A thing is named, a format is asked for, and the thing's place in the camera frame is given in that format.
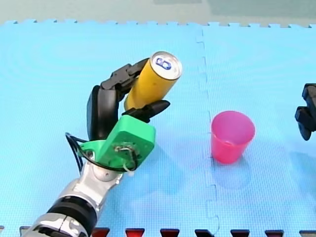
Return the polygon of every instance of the blue foam mat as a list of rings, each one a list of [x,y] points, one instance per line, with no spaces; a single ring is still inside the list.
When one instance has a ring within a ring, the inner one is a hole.
[[[184,74],[167,96],[172,105],[152,119],[155,150],[110,192],[98,227],[110,237],[126,228],[146,237],[160,229],[298,237],[315,228],[315,138],[304,142],[294,119],[316,75],[313,26],[13,23],[0,27],[1,237],[18,236],[78,176],[64,133],[86,138],[92,87],[158,50],[175,54]],[[257,128],[232,166],[209,152],[210,120],[223,110],[246,113]]]

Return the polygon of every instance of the gray floor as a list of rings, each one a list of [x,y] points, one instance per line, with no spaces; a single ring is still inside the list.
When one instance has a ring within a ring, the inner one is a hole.
[[[47,18],[164,23],[316,23],[316,0],[0,0],[0,24]]]

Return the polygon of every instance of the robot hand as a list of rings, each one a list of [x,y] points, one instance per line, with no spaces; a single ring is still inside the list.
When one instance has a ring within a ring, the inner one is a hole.
[[[146,123],[170,103],[160,100],[141,109],[132,108],[118,119],[119,102],[130,91],[147,60],[133,66],[127,64],[101,85],[94,86],[87,103],[89,141],[66,133],[80,177],[63,190],[23,237],[89,237],[102,213],[108,191],[119,184],[124,172],[135,170],[150,153],[155,129]]]
[[[308,141],[316,131],[316,84],[305,84],[302,94],[307,106],[300,106],[295,113],[300,133]]]

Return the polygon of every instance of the pink cup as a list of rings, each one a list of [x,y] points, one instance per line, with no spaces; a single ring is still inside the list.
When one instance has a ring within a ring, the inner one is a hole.
[[[225,111],[215,116],[211,124],[211,152],[223,164],[239,160],[255,135],[255,126],[246,115]]]

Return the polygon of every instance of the green 3d-printed part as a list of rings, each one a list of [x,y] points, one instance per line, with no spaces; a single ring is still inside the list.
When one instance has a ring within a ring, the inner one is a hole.
[[[128,147],[134,150],[140,165],[154,148],[155,134],[153,126],[124,115],[120,117],[107,140],[86,142],[81,147],[84,151],[94,151],[94,160],[101,165],[111,168],[123,168],[125,165],[131,169],[135,164],[130,152],[119,149]]]

